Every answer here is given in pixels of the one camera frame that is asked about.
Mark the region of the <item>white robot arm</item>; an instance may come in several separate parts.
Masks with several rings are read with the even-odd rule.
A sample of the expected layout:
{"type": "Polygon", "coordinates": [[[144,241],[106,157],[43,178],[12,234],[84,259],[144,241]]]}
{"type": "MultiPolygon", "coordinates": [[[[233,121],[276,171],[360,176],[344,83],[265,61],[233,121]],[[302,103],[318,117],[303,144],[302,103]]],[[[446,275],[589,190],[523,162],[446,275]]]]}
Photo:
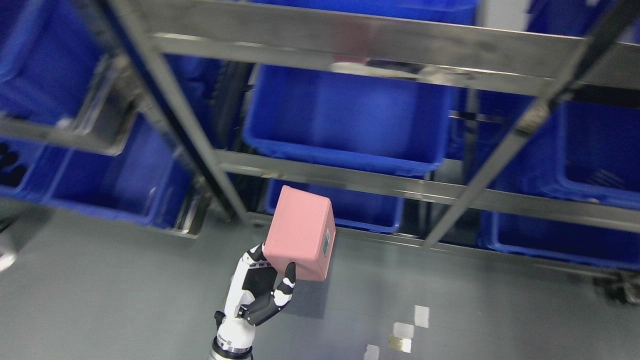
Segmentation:
{"type": "Polygon", "coordinates": [[[253,348],[222,348],[217,342],[212,342],[208,360],[253,360],[253,348]]]}

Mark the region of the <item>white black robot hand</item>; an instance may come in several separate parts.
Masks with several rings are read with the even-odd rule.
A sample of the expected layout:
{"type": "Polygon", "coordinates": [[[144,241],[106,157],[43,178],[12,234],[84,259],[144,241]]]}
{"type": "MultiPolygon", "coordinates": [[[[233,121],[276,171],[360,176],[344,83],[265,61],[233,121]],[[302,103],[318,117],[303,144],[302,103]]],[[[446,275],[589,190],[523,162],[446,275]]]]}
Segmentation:
{"type": "Polygon", "coordinates": [[[265,244],[247,250],[231,276],[224,307],[214,313],[216,334],[212,342],[223,349],[253,348],[256,328],[281,312],[293,297],[296,264],[285,269],[279,284],[278,272],[264,255],[265,244]]]}

